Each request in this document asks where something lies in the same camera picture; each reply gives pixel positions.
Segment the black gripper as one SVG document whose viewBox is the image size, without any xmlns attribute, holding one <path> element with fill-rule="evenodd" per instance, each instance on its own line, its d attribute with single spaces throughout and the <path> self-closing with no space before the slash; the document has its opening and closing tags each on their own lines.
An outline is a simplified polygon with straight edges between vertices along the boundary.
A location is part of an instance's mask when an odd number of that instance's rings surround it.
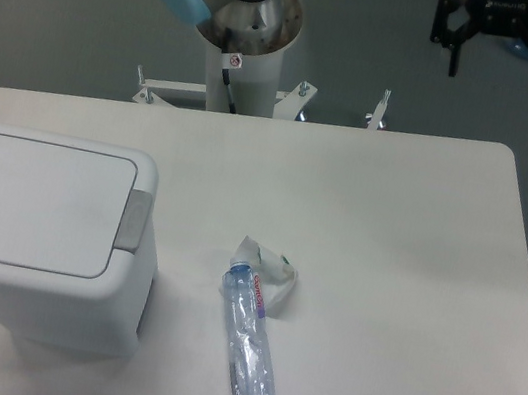
<svg viewBox="0 0 528 395">
<path fill-rule="evenodd" d="M 467 20 L 451 29 L 449 17 L 460 9 Z M 438 0 L 430 41 L 450 51 L 450 77 L 457 74 L 461 47 L 478 33 L 518 38 L 528 45 L 528 0 Z"/>
</svg>

